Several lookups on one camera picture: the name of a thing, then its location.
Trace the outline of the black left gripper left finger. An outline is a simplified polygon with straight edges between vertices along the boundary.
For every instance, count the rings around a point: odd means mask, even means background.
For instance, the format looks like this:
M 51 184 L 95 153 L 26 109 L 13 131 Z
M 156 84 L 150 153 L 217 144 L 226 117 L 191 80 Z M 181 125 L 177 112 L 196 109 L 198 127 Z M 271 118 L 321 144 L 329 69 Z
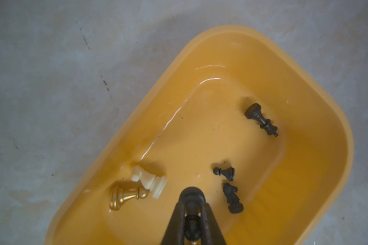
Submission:
M 185 244 L 185 202 L 178 201 L 176 204 L 167 229 L 161 241 L 161 245 L 184 245 Z

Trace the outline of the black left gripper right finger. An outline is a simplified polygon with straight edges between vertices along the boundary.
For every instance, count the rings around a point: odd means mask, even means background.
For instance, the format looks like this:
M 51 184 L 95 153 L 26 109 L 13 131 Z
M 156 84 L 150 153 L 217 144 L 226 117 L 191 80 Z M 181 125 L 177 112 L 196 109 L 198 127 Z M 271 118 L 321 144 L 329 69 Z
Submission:
M 227 245 L 218 222 L 208 203 L 200 204 L 200 219 L 202 245 Z

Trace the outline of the black chess knight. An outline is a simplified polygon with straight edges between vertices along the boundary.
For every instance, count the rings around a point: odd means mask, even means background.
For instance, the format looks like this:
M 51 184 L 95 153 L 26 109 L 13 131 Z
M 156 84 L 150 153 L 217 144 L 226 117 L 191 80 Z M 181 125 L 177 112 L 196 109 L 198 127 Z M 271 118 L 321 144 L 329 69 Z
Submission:
M 237 196 L 238 187 L 230 185 L 229 183 L 223 184 L 223 193 L 227 198 L 227 203 L 229 204 L 229 211 L 232 214 L 238 214 L 244 210 L 244 205 L 240 202 Z

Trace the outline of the cream white chess pawn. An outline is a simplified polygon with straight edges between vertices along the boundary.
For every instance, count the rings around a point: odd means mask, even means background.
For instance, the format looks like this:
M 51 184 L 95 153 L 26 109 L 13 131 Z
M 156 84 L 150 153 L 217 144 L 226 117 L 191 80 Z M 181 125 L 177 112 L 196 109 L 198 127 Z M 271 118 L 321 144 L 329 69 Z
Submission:
M 141 182 L 142 186 L 152 193 L 154 199 L 158 199 L 167 184 L 166 176 L 157 176 L 144 170 L 139 165 L 131 168 L 131 180 Z

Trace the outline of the small black chess piece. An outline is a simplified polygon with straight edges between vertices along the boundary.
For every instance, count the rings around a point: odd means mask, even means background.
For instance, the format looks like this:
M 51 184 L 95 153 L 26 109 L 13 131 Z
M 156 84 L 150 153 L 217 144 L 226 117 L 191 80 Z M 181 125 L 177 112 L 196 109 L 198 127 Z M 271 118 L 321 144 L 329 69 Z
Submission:
M 235 169 L 233 167 L 226 169 L 215 167 L 213 168 L 213 174 L 217 176 L 224 176 L 228 181 L 232 182 L 235 178 Z

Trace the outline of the gold chess pawn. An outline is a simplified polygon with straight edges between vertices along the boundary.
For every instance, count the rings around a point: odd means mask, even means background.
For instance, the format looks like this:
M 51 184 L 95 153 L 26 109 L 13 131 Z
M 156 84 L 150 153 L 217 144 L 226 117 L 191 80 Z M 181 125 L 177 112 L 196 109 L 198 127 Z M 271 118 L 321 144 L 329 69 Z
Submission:
M 118 211 L 127 201 L 131 199 L 146 199 L 149 193 L 150 191 L 143 187 L 124 189 L 119 185 L 115 185 L 109 190 L 109 209 Z

